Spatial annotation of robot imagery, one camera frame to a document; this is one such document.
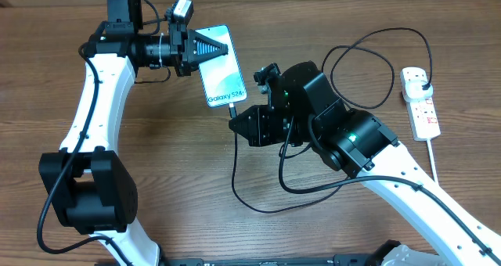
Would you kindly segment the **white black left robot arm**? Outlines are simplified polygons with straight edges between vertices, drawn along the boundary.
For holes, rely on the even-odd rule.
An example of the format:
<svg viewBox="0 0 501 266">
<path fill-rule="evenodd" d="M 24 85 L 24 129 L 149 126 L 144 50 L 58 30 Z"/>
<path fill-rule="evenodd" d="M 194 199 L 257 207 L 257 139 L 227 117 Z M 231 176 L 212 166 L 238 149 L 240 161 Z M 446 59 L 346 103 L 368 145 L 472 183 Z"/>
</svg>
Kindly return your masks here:
<svg viewBox="0 0 501 266">
<path fill-rule="evenodd" d="M 43 211 L 76 229 L 84 243 L 98 241 L 118 265 L 164 265 L 161 247 L 139 219 L 138 191 L 120 161 L 118 135 L 124 105 L 141 67 L 189 76 L 200 64 L 225 56 L 226 44 L 190 30 L 190 0 L 178 0 L 155 23 L 168 33 L 143 31 L 146 0 L 107 0 L 107 18 L 79 49 L 85 83 L 74 121 L 38 171 L 48 193 Z"/>
</svg>

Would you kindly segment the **black smartphone lit screen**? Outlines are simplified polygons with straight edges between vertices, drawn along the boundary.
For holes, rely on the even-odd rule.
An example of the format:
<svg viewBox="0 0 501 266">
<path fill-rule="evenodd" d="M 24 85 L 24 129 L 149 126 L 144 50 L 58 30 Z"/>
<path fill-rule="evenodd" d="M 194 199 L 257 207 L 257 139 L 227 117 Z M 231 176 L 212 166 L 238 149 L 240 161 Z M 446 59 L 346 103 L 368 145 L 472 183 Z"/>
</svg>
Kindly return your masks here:
<svg viewBox="0 0 501 266">
<path fill-rule="evenodd" d="M 209 107 L 224 106 L 247 98 L 243 75 L 227 25 L 200 28 L 197 32 L 228 46 L 228 54 L 199 65 L 200 79 Z"/>
</svg>

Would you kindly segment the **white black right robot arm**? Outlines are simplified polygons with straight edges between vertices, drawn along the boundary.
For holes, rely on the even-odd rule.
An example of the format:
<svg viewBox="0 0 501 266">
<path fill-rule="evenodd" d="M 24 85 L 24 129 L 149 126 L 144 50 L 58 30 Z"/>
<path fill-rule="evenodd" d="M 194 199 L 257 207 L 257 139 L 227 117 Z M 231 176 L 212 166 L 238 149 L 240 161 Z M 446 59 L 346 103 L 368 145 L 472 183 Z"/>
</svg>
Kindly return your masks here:
<svg viewBox="0 0 501 266">
<path fill-rule="evenodd" d="M 397 210 L 448 265 L 498 265 L 500 236 L 465 211 L 414 160 L 396 134 L 365 110 L 347 109 L 312 62 L 254 75 L 268 102 L 229 121 L 250 146 L 311 144 L 323 163 L 347 179 L 293 194 L 362 183 Z"/>
</svg>

